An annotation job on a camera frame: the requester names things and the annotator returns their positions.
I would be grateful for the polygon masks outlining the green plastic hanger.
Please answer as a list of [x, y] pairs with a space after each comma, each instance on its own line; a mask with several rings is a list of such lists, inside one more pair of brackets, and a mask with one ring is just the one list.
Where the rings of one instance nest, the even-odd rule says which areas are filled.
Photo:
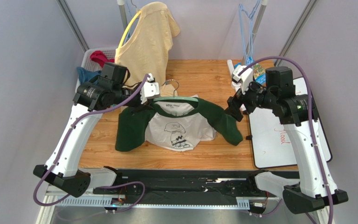
[[165, 112], [174, 116], [184, 116], [196, 109], [199, 100], [195, 97], [179, 96], [177, 90], [179, 82], [175, 79], [165, 80], [160, 88], [163, 94], [152, 100], [152, 103], [160, 106]]

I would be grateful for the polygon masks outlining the green and white t-shirt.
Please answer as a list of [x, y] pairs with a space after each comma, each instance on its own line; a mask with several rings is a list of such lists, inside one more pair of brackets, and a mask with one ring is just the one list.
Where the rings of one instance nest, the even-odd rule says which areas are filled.
[[115, 149], [129, 152], [147, 141], [184, 152], [214, 140], [217, 133], [234, 146], [243, 141], [236, 120], [219, 105], [201, 98], [161, 100], [145, 110], [127, 107], [119, 114]]

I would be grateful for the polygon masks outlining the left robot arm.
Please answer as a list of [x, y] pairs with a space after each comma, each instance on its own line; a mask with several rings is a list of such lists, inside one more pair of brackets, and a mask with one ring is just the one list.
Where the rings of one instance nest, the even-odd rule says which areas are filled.
[[80, 84], [62, 137], [45, 164], [36, 165], [33, 174], [40, 178], [33, 197], [43, 182], [78, 198], [88, 189], [112, 186], [117, 176], [111, 167], [79, 168], [79, 161], [94, 127], [104, 113], [122, 106], [142, 107], [159, 97], [159, 84], [151, 73], [141, 82], [127, 86], [128, 68], [107, 62], [98, 75]]

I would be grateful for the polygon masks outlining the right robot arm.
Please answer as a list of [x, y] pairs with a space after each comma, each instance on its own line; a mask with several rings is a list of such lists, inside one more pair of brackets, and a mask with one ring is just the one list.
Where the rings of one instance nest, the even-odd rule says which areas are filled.
[[310, 92], [296, 94], [293, 72], [288, 67], [266, 69], [266, 84], [254, 80], [251, 68], [237, 66], [231, 73], [235, 94], [225, 113], [241, 121], [243, 113], [268, 109], [279, 119], [292, 144], [299, 169], [298, 182], [260, 170], [250, 176], [254, 191], [266, 191], [283, 199], [293, 214], [308, 213], [349, 200], [330, 174], [320, 141], [320, 116]]

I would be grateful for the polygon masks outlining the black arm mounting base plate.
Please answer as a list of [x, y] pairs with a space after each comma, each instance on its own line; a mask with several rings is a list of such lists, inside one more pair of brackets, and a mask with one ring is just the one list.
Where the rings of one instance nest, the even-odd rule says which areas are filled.
[[120, 169], [116, 189], [94, 194], [118, 195], [126, 203], [161, 205], [234, 205], [237, 197], [265, 201], [271, 193], [257, 190], [249, 171]]

